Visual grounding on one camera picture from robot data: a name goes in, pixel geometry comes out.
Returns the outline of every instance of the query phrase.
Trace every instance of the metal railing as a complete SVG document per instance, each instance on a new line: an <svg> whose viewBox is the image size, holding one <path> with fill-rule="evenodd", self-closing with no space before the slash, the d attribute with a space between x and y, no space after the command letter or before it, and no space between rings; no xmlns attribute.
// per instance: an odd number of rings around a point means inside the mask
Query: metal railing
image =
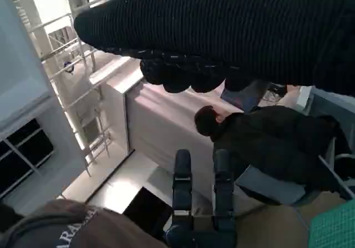
<svg viewBox="0 0 355 248"><path fill-rule="evenodd" d="M63 19L63 18L66 18L68 17L69 20L70 20L70 26L72 27L73 29L73 32L75 33L75 38L69 42L67 42L66 44L63 44L61 47L55 49L55 50L52 50L51 52L43 55L40 57L41 61L43 63L45 63L46 61L48 60L54 60L55 59L55 56L58 56L60 55L61 53L65 52L66 49L74 46L74 45L77 45L79 49L79 55L74 58L74 60L72 60L72 62L68 65L66 65L64 68L60 68L59 71L55 72L55 73L51 73L48 75L48 78L51 82L54 82L56 79L58 79L63 73L65 73L66 71L70 70L71 68L73 68L75 65L79 64L80 62L82 62L84 64L84 68L85 68L85 76L86 78L88 79L88 83L90 84L89 82L89 74L90 73L94 73L97 71L96 69L96 66L95 64L93 64L92 66L92 69L90 70L89 69L89 66L88 66L88 63L87 63L87 58L88 57L91 57L92 58L92 61L93 63L95 62L95 52L98 51L97 49L94 49L94 48L91 48L89 47L90 50L85 50L84 49L84 45L86 45L85 43L83 43L79 37L77 36L75 30L74 30L74 27L73 27L73 23L74 23L74 18L75 16L80 13L81 11L89 8L89 7L92 7L98 3L103 3L103 2L106 2L108 0L93 0L89 3L86 3L80 7L72 7L69 3L69 6L70 6L70 12L66 13L66 14L63 14L55 19L52 19L48 22L44 22L44 23L40 23L38 25L35 25L33 26L32 28L30 28L28 30L28 34L31 34L31 33L36 33L37 31L43 31L44 27L46 26L49 26L51 25L52 23L55 23L57 21L59 21L60 19ZM96 84L90 84L90 88L88 90L86 90L86 92L82 93L79 97L77 97L76 99L74 99L71 103L67 103L67 104L64 104L62 105L63 106L63 109L65 112L68 112L71 108L73 108L78 102L80 102L82 99L84 99L85 97L87 97L91 92L93 92L94 90L99 90L99 87L100 85L102 84L102 82L98 82ZM109 133L108 133L108 130L109 130L109 127L108 126L104 126L103 125L103 121L102 121L102 114L101 114L101 110L98 108L98 106L94 105L94 110L95 110L95 113L96 113L96 119L98 121L98 129L99 129L99 136L101 136L101 138L103 139L103 142L104 142L104 149L106 150L107 152L107 155L109 156L109 150L108 150L108 146L110 144L110 142L108 141L109 139ZM78 129L73 129L73 132L75 133L75 136L76 134L79 134L79 133L82 133L84 131L84 128L82 125L78 125L76 124L75 125ZM89 152L89 154L91 155L91 160L89 162L89 164L95 162L97 156L93 157L92 155L92 149L95 149L95 147L93 148L90 148L90 145L89 144L86 144L85 145L85 148L84 150L87 150Z"/></svg>

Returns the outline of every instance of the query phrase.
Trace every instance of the white cabinet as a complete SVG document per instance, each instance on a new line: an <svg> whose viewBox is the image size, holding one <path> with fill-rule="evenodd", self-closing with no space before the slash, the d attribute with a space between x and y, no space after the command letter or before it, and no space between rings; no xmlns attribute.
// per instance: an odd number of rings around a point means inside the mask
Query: white cabinet
<svg viewBox="0 0 355 248"><path fill-rule="evenodd" d="M54 146L51 158L3 199L28 214L61 194L87 163L11 0L0 0L0 17L0 141L36 119Z"/></svg>

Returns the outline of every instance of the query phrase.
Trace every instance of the gloved hand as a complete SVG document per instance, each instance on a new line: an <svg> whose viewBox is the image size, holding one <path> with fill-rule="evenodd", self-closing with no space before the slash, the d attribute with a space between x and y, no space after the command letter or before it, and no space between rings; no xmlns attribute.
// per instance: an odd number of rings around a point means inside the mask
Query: gloved hand
<svg viewBox="0 0 355 248"><path fill-rule="evenodd" d="M111 0L74 26L106 52L355 95L354 13L355 0Z"/></svg>

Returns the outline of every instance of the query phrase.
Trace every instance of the white panel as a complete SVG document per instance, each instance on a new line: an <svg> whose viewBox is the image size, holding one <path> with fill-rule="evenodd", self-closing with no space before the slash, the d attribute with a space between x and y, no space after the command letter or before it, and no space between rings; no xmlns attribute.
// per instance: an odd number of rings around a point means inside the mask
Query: white panel
<svg viewBox="0 0 355 248"><path fill-rule="evenodd" d="M129 141L125 93L141 78L139 61L135 60L122 66L120 72L102 85L104 97L102 109L104 110L105 120L110 125L114 142L124 149L126 155L129 152Z"/></svg>
<svg viewBox="0 0 355 248"><path fill-rule="evenodd" d="M37 121L51 140L55 153L39 169L43 177L31 175L5 198L6 203L22 214L29 214L61 194L82 173L86 163L57 100L38 115Z"/></svg>
<svg viewBox="0 0 355 248"><path fill-rule="evenodd" d="M38 99L49 95L48 82L26 29L11 0L0 0L0 127Z"/></svg>

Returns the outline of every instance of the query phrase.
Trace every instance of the floor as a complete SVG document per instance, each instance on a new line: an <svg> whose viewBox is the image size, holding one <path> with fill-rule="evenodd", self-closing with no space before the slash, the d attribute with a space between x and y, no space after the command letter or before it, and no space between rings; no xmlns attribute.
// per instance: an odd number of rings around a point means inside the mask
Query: floor
<svg viewBox="0 0 355 248"><path fill-rule="evenodd" d="M122 213L139 189L145 186L171 204L171 177L144 155L135 152L92 198L90 204ZM311 205L299 208L305 221L343 201L328 193ZM286 206L265 207L237 220L238 248L304 248L308 232L295 211Z"/></svg>

